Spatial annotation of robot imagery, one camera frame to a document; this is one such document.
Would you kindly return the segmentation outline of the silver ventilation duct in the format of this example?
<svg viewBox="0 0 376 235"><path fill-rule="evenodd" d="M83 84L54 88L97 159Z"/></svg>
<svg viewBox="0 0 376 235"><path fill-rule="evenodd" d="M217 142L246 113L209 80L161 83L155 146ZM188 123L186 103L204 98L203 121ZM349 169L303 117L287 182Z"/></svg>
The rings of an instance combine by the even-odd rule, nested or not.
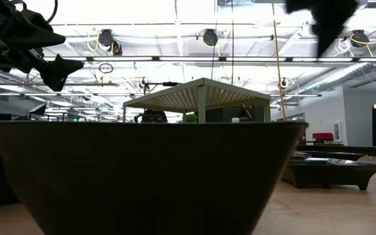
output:
<svg viewBox="0 0 376 235"><path fill-rule="evenodd" d="M371 69L373 69L373 63L366 62L355 63L354 65L350 65L348 67L334 69L316 78L313 83L308 83L301 87L298 92L307 93L315 90L322 91L361 76Z"/></svg>

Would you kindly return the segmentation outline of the pale green perforated metal shelf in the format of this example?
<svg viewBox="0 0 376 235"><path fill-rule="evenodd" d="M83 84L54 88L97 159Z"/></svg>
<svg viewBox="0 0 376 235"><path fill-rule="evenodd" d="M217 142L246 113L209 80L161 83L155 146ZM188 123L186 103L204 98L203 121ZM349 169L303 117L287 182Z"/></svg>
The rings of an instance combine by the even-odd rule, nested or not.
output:
<svg viewBox="0 0 376 235"><path fill-rule="evenodd" d="M206 122L206 111L242 104L263 104L263 121L270 121L270 96L243 87L199 78L123 103L122 122L128 108L142 108L186 114L197 112L198 121Z"/></svg>

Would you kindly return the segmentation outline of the person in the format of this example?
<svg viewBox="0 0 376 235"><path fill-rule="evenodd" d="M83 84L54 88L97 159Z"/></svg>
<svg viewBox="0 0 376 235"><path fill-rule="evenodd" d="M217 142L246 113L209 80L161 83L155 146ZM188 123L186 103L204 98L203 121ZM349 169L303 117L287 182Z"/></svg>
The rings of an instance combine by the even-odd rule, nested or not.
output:
<svg viewBox="0 0 376 235"><path fill-rule="evenodd" d="M142 114L134 117L135 123L167 123L166 114L161 110L146 109Z"/></svg>

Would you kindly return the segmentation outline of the black wavy square mini plate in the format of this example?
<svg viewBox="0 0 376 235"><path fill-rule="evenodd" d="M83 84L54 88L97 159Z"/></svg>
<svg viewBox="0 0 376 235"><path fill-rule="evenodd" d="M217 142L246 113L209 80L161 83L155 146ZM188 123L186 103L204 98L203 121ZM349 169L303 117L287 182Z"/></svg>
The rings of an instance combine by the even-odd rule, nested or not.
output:
<svg viewBox="0 0 376 235"><path fill-rule="evenodd" d="M251 235L307 124L0 122L45 235Z"/></svg>
<svg viewBox="0 0 376 235"><path fill-rule="evenodd" d="M292 158L281 179L297 189L320 185L356 185L365 191L376 164L334 158Z"/></svg>

